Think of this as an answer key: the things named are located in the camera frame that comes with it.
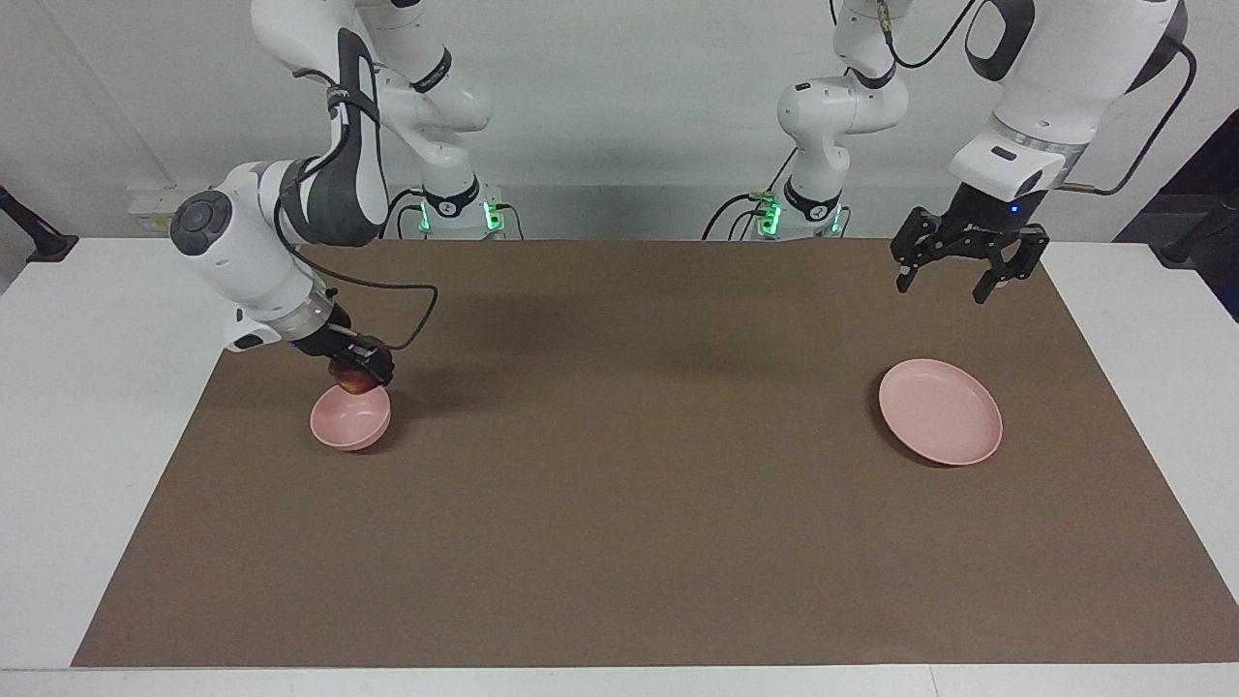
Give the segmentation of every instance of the pink plate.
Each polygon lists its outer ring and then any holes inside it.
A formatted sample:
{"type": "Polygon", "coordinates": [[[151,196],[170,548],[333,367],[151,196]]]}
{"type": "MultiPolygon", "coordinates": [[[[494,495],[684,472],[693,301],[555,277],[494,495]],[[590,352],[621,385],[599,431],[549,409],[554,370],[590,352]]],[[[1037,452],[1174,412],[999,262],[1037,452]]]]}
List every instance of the pink plate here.
{"type": "Polygon", "coordinates": [[[975,465],[997,453],[1002,415],[985,387],[964,371],[919,359],[891,369],[878,402],[904,446],[935,463],[975,465]]]}
{"type": "Polygon", "coordinates": [[[392,425],[392,399],[377,387],[366,395],[349,395],[332,387],[310,412],[310,431],[323,446],[356,453],[378,443],[392,425]]]}

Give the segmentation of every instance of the electrical cord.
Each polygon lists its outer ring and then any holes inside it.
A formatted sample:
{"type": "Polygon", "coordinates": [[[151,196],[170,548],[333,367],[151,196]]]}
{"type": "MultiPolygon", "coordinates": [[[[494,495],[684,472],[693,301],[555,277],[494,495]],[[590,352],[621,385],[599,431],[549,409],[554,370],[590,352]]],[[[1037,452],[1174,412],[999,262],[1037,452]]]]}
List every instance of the electrical cord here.
{"type": "Polygon", "coordinates": [[[727,199],[726,203],[719,206],[719,209],[714,212],[714,217],[710,218],[710,223],[705,225],[705,232],[701,233],[701,241],[710,239],[710,230],[714,229],[714,225],[715,223],[719,222],[719,218],[721,218],[722,214],[727,212],[727,208],[735,206],[736,203],[740,203],[741,201],[752,201],[752,199],[753,199],[752,193],[741,193],[738,196],[732,196],[731,198],[727,199]]]}
{"type": "Polygon", "coordinates": [[[395,236],[396,239],[404,239],[404,214],[409,210],[421,210],[421,206],[405,206],[400,208],[400,212],[395,214],[395,236]]]}
{"type": "MultiPolygon", "coordinates": [[[[406,207],[404,207],[404,208],[400,209],[400,213],[395,212],[396,206],[400,204],[400,199],[403,199],[406,196],[420,196],[420,197],[425,198],[426,197],[426,192],[422,191],[422,189],[420,189],[420,188],[405,188],[400,193],[396,193],[395,198],[393,198],[392,202],[388,203],[388,222],[392,220],[392,215],[393,214],[396,215],[395,235],[399,239],[404,239],[404,234],[400,233],[400,214],[403,214],[409,208],[416,207],[416,206],[406,206],[406,207]]],[[[379,233],[379,239],[383,239],[385,235],[387,235],[387,225],[383,225],[383,232],[379,233]]]]}
{"type": "MultiPolygon", "coordinates": [[[[326,76],[322,76],[321,73],[318,73],[318,74],[320,74],[320,77],[323,77],[325,79],[327,79],[327,82],[331,83],[331,85],[333,88],[338,88],[339,87],[338,84],[335,84],[326,76]]],[[[352,276],[352,275],[343,274],[343,272],[339,272],[337,270],[330,269],[330,267],[327,267],[327,266],[325,266],[325,265],[322,265],[322,264],[320,264],[317,261],[310,259],[309,256],[306,256],[305,254],[302,254],[300,250],[297,250],[297,248],[294,246],[294,244],[291,241],[289,241],[289,238],[284,234],[284,224],[280,220],[280,213],[284,209],[284,197],[287,196],[287,194],[292,194],[292,193],[295,193],[297,197],[300,197],[301,196],[301,184],[306,180],[309,180],[311,176],[313,176],[313,175],[318,173],[320,171],[322,171],[325,167],[327,167],[327,165],[330,165],[332,161],[336,160],[336,157],[339,156],[339,154],[344,149],[344,144],[348,141],[349,128],[351,128],[349,124],[344,123],[341,126],[339,140],[336,142],[336,146],[332,147],[331,151],[327,152],[327,155],[325,155],[318,161],[316,161],[313,163],[313,166],[311,166],[311,167],[306,167],[306,163],[309,162],[309,160],[306,160],[305,162],[302,162],[301,163],[301,171],[297,173],[297,176],[294,177],[292,181],[289,182],[289,184],[280,191],[279,196],[275,199],[275,208],[274,208],[274,213],[271,215],[273,219],[275,220],[275,235],[280,239],[280,243],[284,244],[284,248],[287,249],[289,253],[292,254],[294,258],[296,258],[297,260],[300,260],[306,266],[309,266],[309,267],[311,267],[311,269],[313,269],[313,270],[316,270],[316,271],[318,271],[318,272],[321,272],[321,274],[323,274],[326,276],[333,277],[336,280],[341,280],[343,282],[351,282],[353,285],[358,285],[358,286],[362,286],[362,287],[374,287],[374,288],[378,288],[378,290],[418,290],[418,291],[429,291],[431,293],[430,302],[426,306],[426,311],[425,311],[425,313],[421,317],[421,321],[418,322],[418,326],[413,329],[413,333],[409,336],[408,340],[405,340],[404,343],[400,343],[398,345],[392,345],[389,343],[384,343],[383,344],[390,352],[404,352],[404,350],[406,350],[406,348],[409,348],[410,345],[413,345],[413,343],[418,339],[419,336],[421,336],[422,329],[425,329],[426,324],[430,322],[430,317],[435,313],[435,308],[439,306],[439,286],[436,286],[434,284],[429,284],[429,282],[383,282],[383,281],[375,281],[375,280],[367,280],[367,279],[363,279],[363,277],[352,276]]]]}
{"type": "Polygon", "coordinates": [[[1175,113],[1178,111],[1178,108],[1183,104],[1183,100],[1187,99],[1187,94],[1192,90],[1192,85],[1196,84],[1196,73],[1199,67],[1196,58],[1196,53],[1193,53],[1191,48],[1183,46],[1183,43],[1176,40],[1173,36],[1166,35],[1165,38],[1171,42],[1171,45],[1175,47],[1176,51],[1178,51],[1184,58],[1187,58],[1187,78],[1183,80],[1183,87],[1182,89],[1178,90],[1178,95],[1175,97],[1175,102],[1172,102],[1170,108],[1166,109],[1166,114],[1162,116],[1161,121],[1157,123],[1157,128],[1154,129],[1152,135],[1150,135],[1149,140],[1145,141],[1145,146],[1140,150],[1140,154],[1136,155],[1135,161],[1131,162],[1131,167],[1127,170],[1127,173],[1123,176],[1123,178],[1114,188],[1098,188],[1095,184],[1092,183],[1068,182],[1059,186],[1058,191],[1070,191],[1073,193],[1092,193],[1094,196],[1114,196],[1115,193],[1123,191],[1127,186],[1127,183],[1131,182],[1131,178],[1136,176],[1136,171],[1140,168],[1140,165],[1144,163],[1145,157],[1154,149],[1154,145],[1157,142],[1157,139],[1161,137],[1162,130],[1165,130],[1170,120],[1175,118],[1175,113]]]}
{"type": "Polygon", "coordinates": [[[333,277],[336,280],[341,280],[341,281],[344,281],[344,282],[351,282],[353,285],[358,285],[358,286],[362,286],[362,287],[374,287],[374,288],[378,288],[378,290],[424,290],[424,291],[430,291],[430,293],[431,293],[430,295],[430,303],[426,305],[426,311],[421,316],[421,321],[418,322],[418,326],[413,329],[413,333],[409,336],[409,338],[404,343],[400,343],[398,345],[393,345],[390,343],[384,343],[383,344],[390,352],[404,352],[405,348],[409,348],[410,345],[413,345],[413,343],[418,339],[418,337],[421,336],[422,329],[426,328],[426,324],[430,323],[430,317],[434,316],[435,308],[439,306],[439,286],[434,285],[434,284],[429,284],[429,282],[383,282],[383,281],[377,281],[377,280],[367,280],[367,279],[363,279],[363,277],[352,276],[352,275],[343,274],[343,272],[339,272],[337,270],[330,269],[330,267],[327,267],[327,266],[325,266],[325,265],[322,265],[322,264],[320,264],[317,261],[307,258],[305,254],[302,254],[301,251],[299,251],[296,249],[296,246],[292,245],[292,243],[289,241],[289,238],[285,236],[285,234],[284,234],[284,225],[280,222],[280,213],[282,212],[282,209],[284,209],[284,202],[282,201],[276,201],[275,202],[275,235],[278,238],[280,238],[280,243],[284,244],[284,248],[287,249],[290,254],[292,254],[302,264],[305,264],[305,265],[310,266],[311,269],[321,272],[322,275],[326,275],[326,276],[330,276],[330,277],[333,277]]]}
{"type": "Polygon", "coordinates": [[[736,215],[736,219],[731,223],[731,229],[727,230],[727,241],[731,241],[732,239],[736,238],[736,228],[740,227],[740,220],[745,219],[746,217],[753,218],[756,215],[757,215],[757,213],[753,212],[753,210],[745,210],[743,213],[740,213],[738,215],[736,215]]]}
{"type": "Polygon", "coordinates": [[[968,0],[968,5],[964,6],[964,10],[959,14],[959,17],[955,19],[955,24],[950,25],[950,30],[947,31],[947,36],[942,37],[942,41],[938,43],[938,47],[934,48],[932,53],[929,53],[929,57],[927,57],[923,61],[917,61],[916,63],[909,63],[904,61],[900,56],[900,52],[896,51],[895,48],[895,27],[893,25],[891,25],[890,6],[886,4],[886,0],[877,0],[878,24],[882,25],[882,36],[886,38],[887,48],[891,50],[891,57],[895,58],[895,62],[900,67],[908,68],[909,71],[914,71],[917,68],[923,68],[928,66],[930,62],[933,62],[934,58],[938,57],[939,53],[942,53],[942,50],[947,47],[947,43],[950,42],[950,38],[953,36],[955,36],[955,32],[959,31],[960,25],[964,24],[965,19],[968,19],[968,14],[973,11],[973,7],[976,6],[976,1],[978,0],[968,0]]]}
{"type": "MultiPolygon", "coordinates": [[[[778,183],[779,177],[783,176],[783,172],[787,171],[787,167],[792,163],[792,160],[795,158],[795,151],[797,151],[797,147],[793,147],[792,151],[788,152],[787,160],[783,160],[783,166],[778,168],[778,173],[776,173],[774,178],[771,180],[771,184],[766,187],[766,193],[773,193],[774,192],[774,184],[778,183]]],[[[753,220],[757,219],[757,213],[760,213],[760,212],[761,212],[761,202],[758,202],[756,206],[753,206],[753,210],[752,210],[753,217],[748,218],[748,224],[745,225],[745,232],[740,235],[740,241],[743,241],[745,238],[748,236],[748,230],[752,228],[753,220]]]]}
{"type": "Polygon", "coordinates": [[[522,241],[525,239],[525,227],[520,224],[520,210],[517,209],[512,203],[499,203],[494,207],[496,210],[512,210],[512,214],[517,218],[517,234],[520,235],[522,241]]]}

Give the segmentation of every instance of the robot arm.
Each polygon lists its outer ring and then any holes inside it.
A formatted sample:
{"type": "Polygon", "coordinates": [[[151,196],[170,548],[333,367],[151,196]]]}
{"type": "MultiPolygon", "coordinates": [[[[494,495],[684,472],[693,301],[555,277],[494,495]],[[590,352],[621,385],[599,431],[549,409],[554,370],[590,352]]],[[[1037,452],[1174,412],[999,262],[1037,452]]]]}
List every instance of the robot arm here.
{"type": "MultiPolygon", "coordinates": [[[[481,99],[484,109],[475,103],[468,113],[470,99],[460,97],[465,89],[451,84],[453,71],[442,43],[413,32],[401,52],[394,48],[394,36],[406,25],[364,24],[366,16],[393,22],[410,19],[409,12],[420,17],[415,5],[419,0],[253,0],[252,20],[260,43],[294,76],[326,85],[331,150],[321,157],[242,165],[214,189],[186,201],[172,222],[172,241],[190,267],[238,305],[227,337],[229,350],[290,340],[307,355],[330,358],[337,383],[357,394],[390,384],[392,353],[378,338],[352,329],[335,292],[294,256],[290,244],[361,246],[387,224],[379,144],[384,90],[377,76],[392,68],[374,58],[368,36],[384,36],[394,61],[406,69],[425,64],[419,46],[430,46],[440,56],[420,83],[404,80],[395,88],[419,95],[418,118],[425,120],[431,108],[440,121],[473,119],[466,126],[484,125],[486,118],[477,119],[483,110],[488,118],[488,98],[481,99]],[[361,17],[358,4],[367,10],[361,17]]],[[[468,83],[467,77],[455,79],[468,83]]],[[[467,156],[456,163],[461,161],[468,166],[467,156]]],[[[424,167],[424,175],[434,177],[442,168],[437,165],[424,167]]],[[[461,167],[452,172],[461,175],[461,167]]]]}
{"type": "MultiPolygon", "coordinates": [[[[892,32],[903,24],[911,4],[888,2],[892,32]]],[[[795,140],[797,151],[792,176],[779,194],[781,224],[777,230],[762,228],[764,235],[787,239],[820,233],[839,206],[851,166],[839,136],[893,128],[907,113],[908,89],[885,42],[881,9],[877,0],[846,0],[834,48],[847,72],[802,82],[779,99],[779,125],[795,140]]]]}
{"type": "Polygon", "coordinates": [[[1114,102],[1166,67],[1187,28],[1183,2],[1080,0],[1041,4],[987,0],[969,32],[969,61],[1002,84],[985,129],[955,156],[963,183],[950,208],[916,208],[891,243],[901,265],[900,291],[917,271],[945,256],[990,262],[973,292],[980,303],[995,287],[1027,279],[1049,236],[1028,224],[1093,142],[1114,102]],[[992,25],[1000,37],[985,57],[974,35],[992,25]],[[1005,253],[1018,244],[1014,254],[1005,253]]]}
{"type": "Polygon", "coordinates": [[[425,21],[424,1],[364,0],[358,11],[382,57],[383,125],[409,146],[421,171],[424,230],[486,236],[496,229],[497,194],[475,172],[458,134],[487,126],[489,90],[456,64],[425,21]]]}

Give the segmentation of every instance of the black joint cap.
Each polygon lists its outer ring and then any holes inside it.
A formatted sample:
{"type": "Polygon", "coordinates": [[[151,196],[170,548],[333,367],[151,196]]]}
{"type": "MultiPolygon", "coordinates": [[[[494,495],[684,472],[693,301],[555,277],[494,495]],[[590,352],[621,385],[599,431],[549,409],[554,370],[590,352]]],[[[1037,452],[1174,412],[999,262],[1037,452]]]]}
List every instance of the black joint cap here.
{"type": "Polygon", "coordinates": [[[900,69],[898,63],[891,63],[891,69],[886,71],[886,74],[881,77],[869,77],[867,74],[855,68],[852,69],[852,74],[856,76],[856,82],[861,83],[867,89],[882,89],[887,84],[891,84],[891,80],[895,79],[895,73],[898,69],[900,69]]]}
{"type": "Polygon", "coordinates": [[[482,182],[473,177],[473,183],[468,188],[461,191],[455,196],[435,196],[432,192],[426,192],[426,202],[430,203],[435,212],[445,218],[457,218],[465,212],[465,208],[482,193],[482,182]]]}
{"type": "Polygon", "coordinates": [[[172,244],[187,256],[211,249],[232,222],[232,201],[218,191],[203,191],[181,204],[172,217],[172,244]]]}
{"type": "Polygon", "coordinates": [[[792,183],[792,178],[788,177],[787,183],[783,184],[783,196],[793,208],[804,214],[804,219],[813,223],[821,223],[826,222],[830,213],[833,213],[839,206],[839,199],[843,198],[843,192],[829,201],[814,201],[813,198],[802,196],[792,183]]]}
{"type": "Polygon", "coordinates": [[[258,348],[263,344],[263,339],[253,333],[247,333],[237,340],[233,340],[233,345],[239,348],[242,352],[249,352],[250,348],[258,348]]]}

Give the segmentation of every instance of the brown paper mat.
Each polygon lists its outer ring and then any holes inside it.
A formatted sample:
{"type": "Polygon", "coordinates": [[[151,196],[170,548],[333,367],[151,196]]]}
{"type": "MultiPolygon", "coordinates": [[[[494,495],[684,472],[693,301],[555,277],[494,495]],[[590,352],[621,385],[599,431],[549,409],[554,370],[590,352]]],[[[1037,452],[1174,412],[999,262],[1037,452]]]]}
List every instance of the brown paper mat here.
{"type": "MultiPolygon", "coordinates": [[[[1043,272],[978,307],[979,265],[901,296],[881,241],[316,255],[442,285],[390,433],[332,453],[306,427],[325,365],[225,355],[76,666],[1239,660],[1043,272]],[[987,464],[881,426],[880,376],[922,357],[995,394],[987,464]]],[[[342,300],[396,339],[422,297],[342,300]]]]}

